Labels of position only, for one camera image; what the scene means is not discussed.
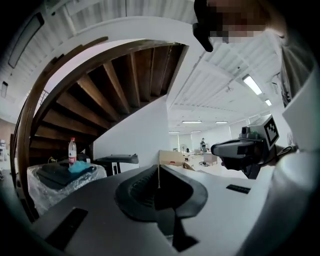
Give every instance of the gray device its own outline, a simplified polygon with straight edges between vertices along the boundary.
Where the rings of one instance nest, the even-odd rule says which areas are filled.
[[[249,179],[256,179],[278,139],[275,120],[269,114],[243,127],[238,139],[212,145],[211,153],[224,159],[226,168],[241,170]]]

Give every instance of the plastic wrap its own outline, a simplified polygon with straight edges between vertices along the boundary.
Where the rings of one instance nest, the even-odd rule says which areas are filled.
[[[42,168],[42,165],[28,167],[28,191],[39,215],[43,215],[49,210],[50,207],[59,203],[62,199],[66,198],[68,195],[78,190],[82,186],[92,181],[107,177],[106,170],[102,166],[92,163],[90,166],[96,167],[96,170],[85,173],[78,179],[70,182],[67,186],[59,190],[49,188],[39,180],[37,171]]]

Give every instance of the blue cloth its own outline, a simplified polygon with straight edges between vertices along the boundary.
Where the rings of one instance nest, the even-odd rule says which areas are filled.
[[[82,172],[83,170],[89,168],[91,165],[88,162],[84,161],[76,161],[73,165],[69,167],[69,172],[72,174],[77,174]]]

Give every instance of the wooden stair tread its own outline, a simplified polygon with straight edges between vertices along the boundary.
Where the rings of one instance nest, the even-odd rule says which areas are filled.
[[[143,102],[150,101],[152,56],[152,48],[134,52],[137,84]]]
[[[118,76],[116,74],[115,68],[112,64],[111,61],[108,61],[107,63],[103,64],[104,70],[107,73],[111,84],[116,92],[116,95],[118,96],[121,104],[123,105],[124,109],[125,109],[125,113],[129,114],[130,113],[130,106],[128,104],[127,98],[124,94],[124,91],[122,89],[122,86],[120,85]]]
[[[31,149],[46,149],[46,150],[67,150],[69,143],[57,139],[44,139],[41,137],[34,137],[31,141]]]
[[[50,109],[43,121],[59,126],[62,128],[74,130],[83,134],[90,134],[93,136],[99,136],[100,133],[96,128],[90,127],[88,125],[83,124],[82,122],[71,119],[53,109]]]
[[[171,46],[156,47],[153,50],[151,95],[160,96]]]
[[[138,87],[137,68],[133,53],[121,56],[112,61],[115,72],[119,78],[122,90],[132,108],[140,107],[140,94]]]
[[[73,97],[70,93],[65,92],[62,94],[58,100],[56,101],[59,105],[65,107],[66,109],[76,113],[77,115],[103,127],[109,129],[110,124],[104,118],[97,115],[90,108],[83,105],[79,102],[75,97]]]
[[[87,74],[81,77],[77,83],[107,114],[113,118],[114,121],[118,121],[119,114],[101,94]]]
[[[97,87],[101,95],[108,101],[108,103],[119,115],[130,113],[131,109],[128,105],[126,97],[124,96],[121,85],[118,82],[111,81],[103,64],[89,72],[88,76]],[[112,117],[107,117],[107,120],[112,121]]]
[[[47,127],[44,125],[40,125],[35,133],[36,137],[42,137],[42,138],[47,138],[47,139],[53,139],[53,140],[60,140],[60,141],[66,141],[69,142],[72,137],[75,138],[76,142],[80,143],[90,143],[92,142],[92,138],[82,135],[80,136],[77,133],[72,133],[70,132],[62,132],[57,129]]]
[[[169,86],[171,85],[171,82],[174,81],[173,76],[175,73],[178,73],[179,70],[179,60],[182,54],[182,51],[184,49],[183,45],[174,45],[171,47],[171,52],[169,53],[169,58],[167,61],[166,69],[163,75],[163,81],[161,90],[164,91],[164,93],[168,93]]]
[[[43,149],[43,148],[30,148],[30,158],[49,158],[49,157],[63,157],[68,156],[68,149]]]

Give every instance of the person in background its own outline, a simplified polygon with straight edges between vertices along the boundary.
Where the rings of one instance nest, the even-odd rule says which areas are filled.
[[[201,144],[202,152],[207,152],[205,138],[202,138],[200,144]]]

